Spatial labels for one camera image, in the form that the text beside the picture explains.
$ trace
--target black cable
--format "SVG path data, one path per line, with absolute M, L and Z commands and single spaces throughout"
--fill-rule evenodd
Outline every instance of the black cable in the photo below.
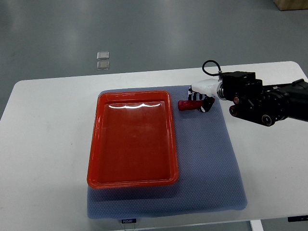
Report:
M 207 63 L 215 63 L 216 66 L 218 67 L 218 73 L 217 73 L 217 74 L 208 73 L 208 72 L 204 69 L 204 67 L 205 67 L 205 65 L 206 65 Z M 203 70 L 204 73 L 206 73 L 206 74 L 209 75 L 209 76 L 220 76 L 220 75 L 222 74 L 221 68 L 220 68 L 219 64 L 218 64 L 215 60 L 207 60 L 207 61 L 202 65 L 202 70 Z

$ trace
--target blue mat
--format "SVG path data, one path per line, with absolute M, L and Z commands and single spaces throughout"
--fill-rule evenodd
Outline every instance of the blue mat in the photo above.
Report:
M 242 210 L 247 205 L 239 167 L 216 100 L 207 113 L 178 110 L 189 86 L 109 90 L 166 90 L 171 95 L 179 179 L 169 186 L 120 189 L 88 187 L 88 216 L 98 218 L 164 217 Z

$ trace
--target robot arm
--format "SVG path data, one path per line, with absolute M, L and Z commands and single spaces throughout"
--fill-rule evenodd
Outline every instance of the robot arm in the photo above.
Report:
M 211 60 L 205 62 L 203 65 L 205 73 L 207 72 L 204 66 L 208 62 L 216 63 Z M 215 97 L 234 103 L 229 108 L 232 116 L 264 126 L 271 126 L 276 121 L 287 117 L 308 121 L 308 83 L 303 79 L 290 84 L 263 86 L 262 80 L 256 79 L 254 72 L 222 73 L 220 70 L 218 74 L 210 75 L 219 76 L 219 80 L 202 80 L 191 85 L 192 94 L 197 92 L 205 95 L 202 104 L 195 105 L 194 109 L 207 112 L 214 103 L 213 97 Z M 180 101 L 179 109 L 192 110 L 193 107 L 188 106 L 189 102 L 192 101 Z M 200 107 L 205 106 L 207 110 L 200 110 Z

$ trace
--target cardboard box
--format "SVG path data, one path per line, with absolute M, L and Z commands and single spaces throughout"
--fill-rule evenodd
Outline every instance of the cardboard box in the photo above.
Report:
M 308 0 L 274 0 L 281 11 L 308 9 Z

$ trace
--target mat label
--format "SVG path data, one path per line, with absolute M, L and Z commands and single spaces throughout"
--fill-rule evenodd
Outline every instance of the mat label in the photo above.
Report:
M 137 219 L 125 219 L 125 220 L 122 220 L 122 224 L 130 224 L 130 223 L 136 223 L 137 222 Z

